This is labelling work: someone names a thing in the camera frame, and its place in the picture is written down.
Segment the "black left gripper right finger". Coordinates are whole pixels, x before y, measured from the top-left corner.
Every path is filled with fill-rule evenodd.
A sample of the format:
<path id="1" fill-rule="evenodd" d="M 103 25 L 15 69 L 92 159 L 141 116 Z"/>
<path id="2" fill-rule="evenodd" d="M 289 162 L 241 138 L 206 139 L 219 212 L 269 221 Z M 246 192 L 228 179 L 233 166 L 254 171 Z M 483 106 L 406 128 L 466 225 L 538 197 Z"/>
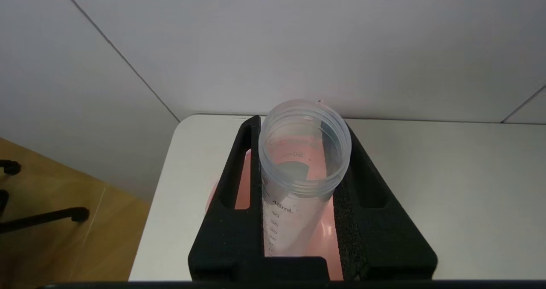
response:
<path id="1" fill-rule="evenodd" d="M 349 130 L 347 172 L 333 193 L 330 279 L 431 280 L 438 257 Z"/>

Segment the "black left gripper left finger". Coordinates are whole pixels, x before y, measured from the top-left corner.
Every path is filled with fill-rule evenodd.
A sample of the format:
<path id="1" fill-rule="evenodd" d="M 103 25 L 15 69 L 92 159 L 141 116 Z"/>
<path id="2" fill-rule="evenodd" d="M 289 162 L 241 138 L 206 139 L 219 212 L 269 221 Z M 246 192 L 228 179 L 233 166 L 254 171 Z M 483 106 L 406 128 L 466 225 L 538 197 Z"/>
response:
<path id="1" fill-rule="evenodd" d="M 258 140 L 261 118 L 245 120 L 234 139 L 224 170 L 213 193 L 188 256 L 193 281 L 231 281 L 242 264 L 263 258 L 263 203 Z M 235 208 L 244 158 L 251 151 L 250 203 Z"/>

